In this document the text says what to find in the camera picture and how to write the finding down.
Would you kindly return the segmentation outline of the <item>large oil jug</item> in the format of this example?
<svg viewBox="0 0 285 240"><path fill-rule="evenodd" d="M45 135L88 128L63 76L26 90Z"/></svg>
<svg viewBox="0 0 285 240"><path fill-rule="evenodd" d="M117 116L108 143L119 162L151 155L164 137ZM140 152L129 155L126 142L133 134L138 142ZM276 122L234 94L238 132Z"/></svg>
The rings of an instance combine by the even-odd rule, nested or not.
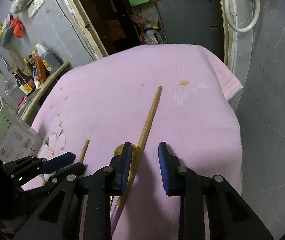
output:
<svg viewBox="0 0 285 240"><path fill-rule="evenodd" d="M60 67L58 59L55 57L52 51L44 47L42 44L37 42L35 44L38 56L41 58L44 66L50 74L54 74Z"/></svg>

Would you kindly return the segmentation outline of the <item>hanging steel spatula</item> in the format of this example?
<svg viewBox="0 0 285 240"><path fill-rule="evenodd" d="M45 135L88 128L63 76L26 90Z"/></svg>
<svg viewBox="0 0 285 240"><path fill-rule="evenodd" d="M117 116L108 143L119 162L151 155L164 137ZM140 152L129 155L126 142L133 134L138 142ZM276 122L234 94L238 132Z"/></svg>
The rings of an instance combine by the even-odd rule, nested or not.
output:
<svg viewBox="0 0 285 240"><path fill-rule="evenodd" d="M13 72L14 71L13 68L7 63L6 59L2 55L0 57L1 57L2 61L3 61L3 63L5 64L8 72Z"/></svg>

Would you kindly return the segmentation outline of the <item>white wall socket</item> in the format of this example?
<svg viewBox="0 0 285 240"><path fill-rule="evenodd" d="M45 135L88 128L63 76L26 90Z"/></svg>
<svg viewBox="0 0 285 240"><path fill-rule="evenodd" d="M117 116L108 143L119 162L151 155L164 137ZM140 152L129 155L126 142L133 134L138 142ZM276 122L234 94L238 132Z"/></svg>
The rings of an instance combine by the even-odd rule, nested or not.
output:
<svg viewBox="0 0 285 240"><path fill-rule="evenodd" d="M30 4L30 6L27 9L28 16L32 18L36 14L38 9L42 7L43 4L44 0L33 0L33 2Z"/></svg>

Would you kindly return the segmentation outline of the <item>grey cabinet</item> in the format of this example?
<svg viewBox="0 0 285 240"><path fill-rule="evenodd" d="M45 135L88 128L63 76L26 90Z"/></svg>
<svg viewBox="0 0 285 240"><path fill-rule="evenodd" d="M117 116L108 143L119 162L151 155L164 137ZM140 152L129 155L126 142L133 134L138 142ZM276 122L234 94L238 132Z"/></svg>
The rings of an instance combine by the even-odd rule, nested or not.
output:
<svg viewBox="0 0 285 240"><path fill-rule="evenodd" d="M168 44L199 45L224 59L219 0L162 0L157 9Z"/></svg>

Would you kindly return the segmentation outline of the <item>orange sauce pouch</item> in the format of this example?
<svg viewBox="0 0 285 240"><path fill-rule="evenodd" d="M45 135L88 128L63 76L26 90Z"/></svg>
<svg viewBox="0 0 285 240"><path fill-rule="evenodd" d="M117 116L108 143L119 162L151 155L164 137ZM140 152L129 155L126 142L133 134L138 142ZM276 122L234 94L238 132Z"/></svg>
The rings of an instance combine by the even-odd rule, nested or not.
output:
<svg viewBox="0 0 285 240"><path fill-rule="evenodd" d="M41 58L38 55L35 57L35 66L38 81L40 81L40 83L44 83L47 79L46 70Z"/></svg>

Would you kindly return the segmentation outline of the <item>pink tablecloth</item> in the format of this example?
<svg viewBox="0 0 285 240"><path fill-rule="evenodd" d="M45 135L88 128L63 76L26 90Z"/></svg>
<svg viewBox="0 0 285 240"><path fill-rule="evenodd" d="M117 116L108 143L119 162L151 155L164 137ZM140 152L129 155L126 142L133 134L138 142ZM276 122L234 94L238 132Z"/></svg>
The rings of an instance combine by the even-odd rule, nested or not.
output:
<svg viewBox="0 0 285 240"><path fill-rule="evenodd" d="M211 51L188 44L144 45L64 74L32 128L48 140L39 156L80 154L87 174L106 166L124 142L137 144L158 87L162 93L114 239L176 239L178 197L166 195L158 146L207 177L241 192L241 130L229 100L242 84Z"/></svg>

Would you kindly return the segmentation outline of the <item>red plastic bag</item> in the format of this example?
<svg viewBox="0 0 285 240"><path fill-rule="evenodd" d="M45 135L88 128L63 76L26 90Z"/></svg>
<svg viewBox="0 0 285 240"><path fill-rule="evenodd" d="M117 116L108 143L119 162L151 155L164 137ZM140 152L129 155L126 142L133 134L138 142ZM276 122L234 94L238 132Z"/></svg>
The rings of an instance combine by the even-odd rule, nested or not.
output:
<svg viewBox="0 0 285 240"><path fill-rule="evenodd" d="M16 38L22 38L24 35L24 25L20 21L18 17L14 18L10 22L12 28L13 28L13 35Z"/></svg>

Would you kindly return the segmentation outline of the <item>purple banded wooden chopstick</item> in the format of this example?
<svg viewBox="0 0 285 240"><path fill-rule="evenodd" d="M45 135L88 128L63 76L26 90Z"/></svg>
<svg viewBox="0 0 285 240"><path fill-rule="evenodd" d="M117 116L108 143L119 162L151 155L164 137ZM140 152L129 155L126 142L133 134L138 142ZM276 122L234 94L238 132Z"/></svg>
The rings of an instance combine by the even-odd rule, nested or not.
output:
<svg viewBox="0 0 285 240"><path fill-rule="evenodd" d="M134 153L132 156L130 171L129 171L129 179L127 182L127 187L126 187L125 193L123 194L122 197L118 197L117 202L115 203L115 206L114 206L114 209L113 209L113 212L111 215L111 234L112 235L115 232L115 229L117 227L117 223L118 223L119 218L120 218L120 216L123 212L123 209L125 207L127 197L128 197L130 190L132 188L134 178L136 177L138 166L139 166L139 161L140 161L140 158L142 157L142 154L145 150L145 146L147 143L149 133L151 131L153 120L154 120L155 114L157 113L158 105L159 105L160 98L161 98L161 93L162 93L162 86L159 86L157 89L157 92L155 94L151 108L149 110L149 113L148 113L147 119L145 121L144 127L142 129L140 139L138 141L138 144L137 144L136 149L134 150Z"/></svg>

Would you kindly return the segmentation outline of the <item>dark soy sauce bottle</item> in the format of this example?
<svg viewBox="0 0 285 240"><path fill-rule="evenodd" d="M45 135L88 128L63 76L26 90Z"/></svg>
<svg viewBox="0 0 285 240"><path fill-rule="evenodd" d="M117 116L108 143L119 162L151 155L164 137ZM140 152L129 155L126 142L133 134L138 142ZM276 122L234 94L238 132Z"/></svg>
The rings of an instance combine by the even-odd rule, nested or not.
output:
<svg viewBox="0 0 285 240"><path fill-rule="evenodd" d="M18 66L14 66L17 85L25 96L30 96L36 89L32 77L25 75Z"/></svg>

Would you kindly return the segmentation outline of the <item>white perforated utensil holder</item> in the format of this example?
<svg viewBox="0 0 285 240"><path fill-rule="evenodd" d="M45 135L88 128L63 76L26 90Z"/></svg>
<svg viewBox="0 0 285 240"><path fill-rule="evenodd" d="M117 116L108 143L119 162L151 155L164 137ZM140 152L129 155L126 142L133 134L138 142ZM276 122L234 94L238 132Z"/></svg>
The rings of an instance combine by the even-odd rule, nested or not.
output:
<svg viewBox="0 0 285 240"><path fill-rule="evenodd" d="M0 106L0 160L4 163L36 156L42 138L7 105Z"/></svg>

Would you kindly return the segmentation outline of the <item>small gold spoon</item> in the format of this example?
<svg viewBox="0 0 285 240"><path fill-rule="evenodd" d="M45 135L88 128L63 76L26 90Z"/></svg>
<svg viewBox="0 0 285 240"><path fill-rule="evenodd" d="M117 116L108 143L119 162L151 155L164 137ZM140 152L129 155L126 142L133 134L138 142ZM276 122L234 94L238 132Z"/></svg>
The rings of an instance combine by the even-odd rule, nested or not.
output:
<svg viewBox="0 0 285 240"><path fill-rule="evenodd" d="M113 166L118 172L126 172L129 170L136 149L137 147L129 142L125 142L116 148L113 155Z"/></svg>

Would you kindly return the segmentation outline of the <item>grey wall shelf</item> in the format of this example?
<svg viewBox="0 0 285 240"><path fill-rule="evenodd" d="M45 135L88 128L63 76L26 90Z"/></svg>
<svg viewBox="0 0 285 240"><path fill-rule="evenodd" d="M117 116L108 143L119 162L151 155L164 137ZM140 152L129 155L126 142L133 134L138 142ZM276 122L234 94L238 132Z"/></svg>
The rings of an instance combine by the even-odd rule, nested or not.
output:
<svg viewBox="0 0 285 240"><path fill-rule="evenodd" d="M7 24L4 24L0 30L1 30L0 45L4 47L7 44L7 42L11 39L14 32L14 28L11 25L11 22L9 22Z"/></svg>

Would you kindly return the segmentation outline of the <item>green box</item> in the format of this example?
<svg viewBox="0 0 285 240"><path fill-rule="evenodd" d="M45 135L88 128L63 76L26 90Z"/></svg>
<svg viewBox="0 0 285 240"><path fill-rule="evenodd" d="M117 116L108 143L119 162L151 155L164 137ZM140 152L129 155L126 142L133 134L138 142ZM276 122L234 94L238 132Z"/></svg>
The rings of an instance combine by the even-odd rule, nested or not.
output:
<svg viewBox="0 0 285 240"><path fill-rule="evenodd" d="M135 7L141 4L148 3L150 0L129 0L131 7Z"/></svg>

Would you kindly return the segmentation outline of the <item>steel strainer ladle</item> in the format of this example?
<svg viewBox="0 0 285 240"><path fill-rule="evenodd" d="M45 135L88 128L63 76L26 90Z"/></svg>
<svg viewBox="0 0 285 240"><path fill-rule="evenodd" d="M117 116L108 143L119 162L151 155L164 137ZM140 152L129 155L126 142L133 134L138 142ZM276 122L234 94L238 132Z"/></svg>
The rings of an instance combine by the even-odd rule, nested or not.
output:
<svg viewBox="0 0 285 240"><path fill-rule="evenodd" d="M4 92L6 93L6 95L13 95L15 89L17 88L16 80L15 79L8 80L1 72L1 70L0 70L0 76L2 76L3 79L5 80Z"/></svg>

